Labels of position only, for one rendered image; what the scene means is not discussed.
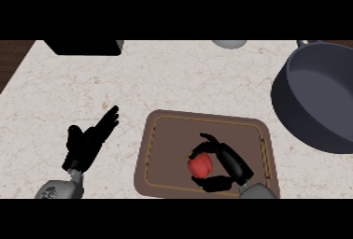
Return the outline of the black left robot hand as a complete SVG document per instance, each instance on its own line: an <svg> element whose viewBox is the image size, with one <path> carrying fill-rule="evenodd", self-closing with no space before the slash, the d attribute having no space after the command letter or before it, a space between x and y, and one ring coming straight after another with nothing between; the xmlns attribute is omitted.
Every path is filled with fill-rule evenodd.
<svg viewBox="0 0 353 239"><path fill-rule="evenodd" d="M99 123L86 131L82 131L77 125L70 126L67 141L68 155L63 164L65 171L74 169L80 173L85 173L89 170L117 125L119 106L116 105L104 115Z"/></svg>

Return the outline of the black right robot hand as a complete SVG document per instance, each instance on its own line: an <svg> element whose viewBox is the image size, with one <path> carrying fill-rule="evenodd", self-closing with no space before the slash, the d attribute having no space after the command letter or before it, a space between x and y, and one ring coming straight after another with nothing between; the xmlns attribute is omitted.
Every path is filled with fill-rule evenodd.
<svg viewBox="0 0 353 239"><path fill-rule="evenodd" d="M240 186L249 184L249 181L255 176L255 172L240 154L225 143L221 143L210 134L201 133L200 136L204 137L207 141L203 142L192 150L190 160L201 152L206 152L209 156L215 154L228 175L209 175L206 178L195 178L192 176L194 182L207 192L226 191L232 188L234 184L238 184Z"/></svg>

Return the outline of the red bell pepper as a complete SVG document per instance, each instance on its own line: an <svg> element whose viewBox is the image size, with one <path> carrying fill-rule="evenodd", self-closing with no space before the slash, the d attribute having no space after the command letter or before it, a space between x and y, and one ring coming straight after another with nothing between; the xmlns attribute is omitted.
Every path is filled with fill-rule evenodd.
<svg viewBox="0 0 353 239"><path fill-rule="evenodd" d="M188 169L195 178L206 178L213 173L213 161L206 152L188 161Z"/></svg>

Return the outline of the brown tray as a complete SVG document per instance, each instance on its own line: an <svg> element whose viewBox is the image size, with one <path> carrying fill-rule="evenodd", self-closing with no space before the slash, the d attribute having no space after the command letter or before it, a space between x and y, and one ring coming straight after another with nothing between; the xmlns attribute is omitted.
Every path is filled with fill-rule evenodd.
<svg viewBox="0 0 353 239"><path fill-rule="evenodd" d="M229 145L244 158L255 176L250 185L263 184L281 192L271 134L257 119L157 110L147 119L135 168L135 189L159 198L237 199L240 187L206 192L192 181L188 154L207 133Z"/></svg>

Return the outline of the dark grey pot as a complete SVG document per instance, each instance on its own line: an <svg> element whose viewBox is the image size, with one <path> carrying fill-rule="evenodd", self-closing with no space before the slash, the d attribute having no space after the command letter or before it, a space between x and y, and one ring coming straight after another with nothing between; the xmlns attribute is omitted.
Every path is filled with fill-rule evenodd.
<svg viewBox="0 0 353 239"><path fill-rule="evenodd" d="M297 45L272 85L278 118L308 146L353 154L353 49L322 41Z"/></svg>

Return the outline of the black appliance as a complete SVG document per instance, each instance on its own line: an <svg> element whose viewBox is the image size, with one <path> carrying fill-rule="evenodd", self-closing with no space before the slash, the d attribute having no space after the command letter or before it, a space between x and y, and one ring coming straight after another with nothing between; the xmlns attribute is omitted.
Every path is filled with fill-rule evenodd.
<svg viewBox="0 0 353 239"><path fill-rule="evenodd" d="M123 51L123 40L46 40L58 55L70 56L119 56Z"/></svg>

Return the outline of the pale grey round object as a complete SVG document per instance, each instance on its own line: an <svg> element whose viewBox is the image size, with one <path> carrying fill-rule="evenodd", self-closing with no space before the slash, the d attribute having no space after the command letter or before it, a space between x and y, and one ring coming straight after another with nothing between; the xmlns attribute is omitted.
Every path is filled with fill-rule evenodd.
<svg viewBox="0 0 353 239"><path fill-rule="evenodd" d="M224 49L238 49L246 43L246 40L215 40L215 44Z"/></svg>

